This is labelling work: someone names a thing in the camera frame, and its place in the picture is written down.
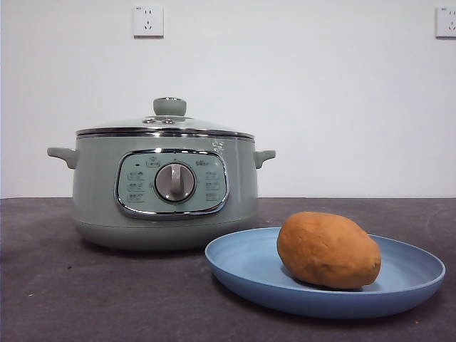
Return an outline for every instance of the potato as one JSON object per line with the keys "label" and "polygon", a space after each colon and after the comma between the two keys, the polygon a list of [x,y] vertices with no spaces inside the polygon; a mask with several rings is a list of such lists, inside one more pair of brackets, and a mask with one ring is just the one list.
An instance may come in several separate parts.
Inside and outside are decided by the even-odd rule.
{"label": "potato", "polygon": [[315,285],[354,289],[380,271],[380,249],[352,220],[324,212],[298,212],[283,224],[277,251],[297,278]]}

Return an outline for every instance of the plate rim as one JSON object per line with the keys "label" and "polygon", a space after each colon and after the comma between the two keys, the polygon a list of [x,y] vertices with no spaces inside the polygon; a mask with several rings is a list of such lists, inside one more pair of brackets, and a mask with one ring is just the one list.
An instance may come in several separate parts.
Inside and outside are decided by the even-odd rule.
{"label": "plate rim", "polygon": [[217,265],[217,263],[214,262],[214,259],[208,254],[208,249],[210,248],[211,245],[215,244],[217,240],[220,240],[220,239],[226,239],[227,237],[231,236],[231,235],[235,235],[235,234],[243,234],[245,232],[252,232],[252,231],[256,231],[256,230],[280,230],[281,227],[260,227],[260,228],[253,228],[253,229],[245,229],[245,230],[240,230],[238,232],[232,232],[232,233],[229,233],[229,234],[226,234],[226,235],[222,235],[221,237],[217,237],[216,239],[213,239],[209,244],[207,244],[207,246],[204,248],[204,255],[206,256],[206,259],[207,261],[214,267],[217,267],[220,271],[223,271],[231,276],[234,276],[238,279],[242,279],[242,280],[245,280],[245,281],[250,281],[252,283],[255,283],[255,284],[259,284],[259,285],[266,285],[266,286],[270,286],[270,287],[274,287],[274,288],[277,288],[277,289],[286,289],[286,290],[290,290],[290,291],[297,291],[297,292],[303,292],[303,293],[315,293],[315,294],[328,294],[328,295],[340,295],[340,294],[344,294],[344,295],[351,295],[351,296],[367,296],[367,295],[373,295],[373,294],[376,294],[376,295],[379,295],[379,294],[398,294],[398,293],[401,293],[401,292],[409,292],[409,291],[415,291],[415,290],[419,290],[419,289],[423,289],[423,288],[427,288],[429,286],[432,286],[434,284],[437,284],[439,283],[440,281],[442,281],[443,277],[445,276],[445,273],[446,273],[446,267],[445,267],[445,264],[443,264],[442,260],[440,260],[437,256],[435,256],[434,254],[420,248],[420,247],[417,247],[417,246],[414,246],[412,244],[408,244],[407,242],[402,242],[402,241],[399,241],[399,240],[395,240],[395,239],[391,239],[389,237],[382,237],[380,235],[374,235],[374,234],[369,234],[370,237],[377,237],[377,238],[380,238],[380,239],[385,239],[385,240],[390,240],[396,244],[404,244],[408,247],[412,247],[414,249],[418,249],[420,250],[421,252],[424,252],[425,254],[429,255],[431,258],[437,260],[437,262],[440,264],[440,266],[442,267],[442,271],[440,272],[440,274],[435,277],[433,280],[431,281],[428,281],[426,283],[423,283],[423,284],[420,284],[420,285],[415,285],[415,286],[411,286],[411,287],[408,287],[406,289],[400,289],[400,290],[395,290],[395,291],[367,291],[367,292],[353,292],[353,291],[339,291],[339,290],[333,290],[333,291],[329,291],[329,290],[318,290],[318,289],[298,289],[296,287],[291,287],[291,286],[286,286],[286,285],[276,285],[276,284],[272,284],[270,282],[267,282],[267,281],[257,281],[257,280],[252,280],[252,279],[248,279],[248,278],[245,278],[243,276],[239,276],[237,274],[234,274],[230,271],[227,271],[223,268],[221,268],[220,266]]}

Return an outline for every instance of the control panel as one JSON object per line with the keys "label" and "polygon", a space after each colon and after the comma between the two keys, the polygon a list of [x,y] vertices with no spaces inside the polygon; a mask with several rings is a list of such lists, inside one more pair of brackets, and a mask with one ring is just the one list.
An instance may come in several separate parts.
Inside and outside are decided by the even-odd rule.
{"label": "control panel", "polygon": [[125,214],[148,219],[216,212],[228,192],[224,162],[216,153],[161,148],[127,154],[115,187]]}

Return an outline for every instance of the blue plate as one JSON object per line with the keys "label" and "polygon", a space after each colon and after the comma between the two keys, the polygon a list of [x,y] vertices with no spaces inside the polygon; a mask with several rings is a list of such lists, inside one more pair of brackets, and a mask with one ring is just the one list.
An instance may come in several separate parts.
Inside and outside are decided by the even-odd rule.
{"label": "blue plate", "polygon": [[279,230],[244,230],[210,242],[205,253],[212,272],[249,301],[319,318],[373,318],[406,311],[430,298],[445,275],[445,265],[431,253],[371,235],[382,254],[380,273],[371,285],[351,291],[312,286],[295,280],[282,264],[276,249]]}

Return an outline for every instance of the silver dial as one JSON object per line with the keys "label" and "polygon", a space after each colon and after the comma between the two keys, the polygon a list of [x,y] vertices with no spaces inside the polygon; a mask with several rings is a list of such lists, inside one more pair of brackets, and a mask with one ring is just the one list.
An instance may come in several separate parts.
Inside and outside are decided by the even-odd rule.
{"label": "silver dial", "polygon": [[179,202],[192,194],[195,178],[192,171],[185,165],[168,164],[158,171],[155,187],[164,199]]}

